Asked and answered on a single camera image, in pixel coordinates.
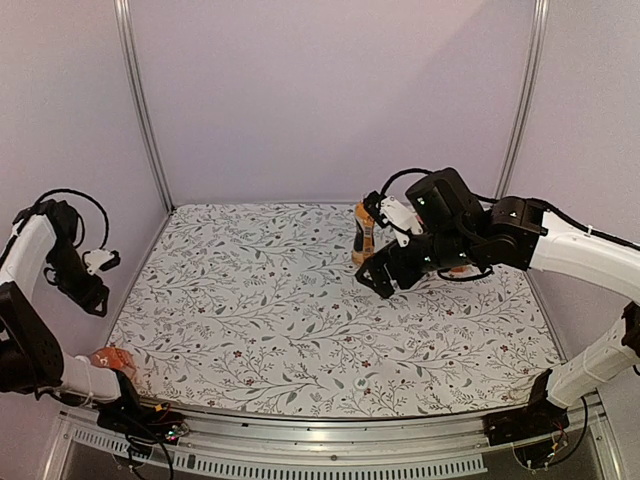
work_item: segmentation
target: vertical metal post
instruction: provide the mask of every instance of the vertical metal post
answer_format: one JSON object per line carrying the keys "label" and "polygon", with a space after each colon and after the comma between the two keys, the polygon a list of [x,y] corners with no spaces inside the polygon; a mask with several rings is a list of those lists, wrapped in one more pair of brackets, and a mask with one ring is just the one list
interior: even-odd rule
{"label": "vertical metal post", "polygon": [[122,52],[124,54],[124,63],[127,69],[127,77],[129,86],[131,87],[131,95],[133,104],[138,116],[140,124],[140,132],[147,151],[147,158],[156,183],[156,188],[162,200],[162,204],[167,212],[174,209],[171,191],[167,177],[162,167],[158,145],[153,133],[149,109],[142,88],[142,79],[140,76],[140,65],[138,64],[138,56],[136,54],[136,46],[133,38],[133,25],[131,23],[131,13],[129,10],[129,0],[115,0],[116,20],[118,23],[118,31],[120,32],[120,43],[122,44]]}
{"label": "vertical metal post", "polygon": [[496,188],[496,198],[502,198],[507,194],[511,176],[513,175],[513,170],[518,158],[520,144],[522,143],[522,137],[527,123],[527,116],[531,108],[538,68],[540,66],[548,12],[549,0],[536,0],[524,82],[522,84],[522,91],[520,92],[518,111],[513,129],[511,130],[509,147],[507,148],[507,154],[502,165],[502,172],[500,173],[500,180]]}

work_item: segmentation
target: orange object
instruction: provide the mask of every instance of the orange object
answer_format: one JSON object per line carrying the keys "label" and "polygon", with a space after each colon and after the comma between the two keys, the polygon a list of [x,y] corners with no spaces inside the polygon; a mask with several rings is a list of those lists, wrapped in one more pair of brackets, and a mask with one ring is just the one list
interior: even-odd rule
{"label": "orange object", "polygon": [[137,368],[133,361],[133,355],[117,347],[101,348],[89,356],[91,365],[101,368],[120,370],[129,380],[135,381]]}
{"label": "orange object", "polygon": [[356,206],[356,238],[353,241],[353,253],[351,259],[353,263],[360,266],[364,261],[374,254],[373,226],[375,220],[364,209],[362,202]]}

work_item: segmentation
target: floral pattern surface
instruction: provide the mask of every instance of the floral pattern surface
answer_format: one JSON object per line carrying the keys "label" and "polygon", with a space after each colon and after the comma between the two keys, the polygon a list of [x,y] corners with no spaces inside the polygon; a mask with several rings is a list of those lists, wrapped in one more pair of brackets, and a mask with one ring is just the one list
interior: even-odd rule
{"label": "floral pattern surface", "polygon": [[344,205],[177,209],[111,336],[139,390],[270,414],[429,415],[526,402],[559,362],[521,272],[428,276],[382,300],[355,281],[354,232]]}

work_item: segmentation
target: white wall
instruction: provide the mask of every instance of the white wall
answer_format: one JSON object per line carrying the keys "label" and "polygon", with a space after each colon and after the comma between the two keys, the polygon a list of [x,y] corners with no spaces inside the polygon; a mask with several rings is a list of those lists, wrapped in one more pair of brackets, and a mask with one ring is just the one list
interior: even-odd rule
{"label": "white wall", "polygon": [[[90,317],[40,279],[36,310],[65,350],[104,345],[164,212],[147,166],[120,53],[113,2],[0,2],[0,243],[15,214],[45,190],[71,187],[111,217],[109,248],[122,265],[103,275],[111,315]],[[102,235],[99,212],[70,199],[86,219],[86,247]],[[0,478],[35,478],[53,402],[0,396]]]}
{"label": "white wall", "polygon": [[493,194],[534,3],[132,2],[176,202],[353,201],[447,165]]}
{"label": "white wall", "polygon": [[[640,4],[552,2],[541,70],[510,193],[546,198],[601,230],[640,241]],[[564,344],[576,354],[627,301],[536,274]],[[640,471],[640,378],[601,389],[629,478]]]}

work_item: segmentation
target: orange bottle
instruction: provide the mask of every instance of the orange bottle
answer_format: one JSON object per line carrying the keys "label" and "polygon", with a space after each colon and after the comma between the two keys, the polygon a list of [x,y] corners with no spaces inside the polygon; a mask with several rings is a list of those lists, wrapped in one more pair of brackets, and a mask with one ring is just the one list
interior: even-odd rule
{"label": "orange bottle", "polygon": [[356,238],[353,242],[353,263],[360,266],[374,254],[373,226],[375,220],[364,209],[362,202],[356,206]]}

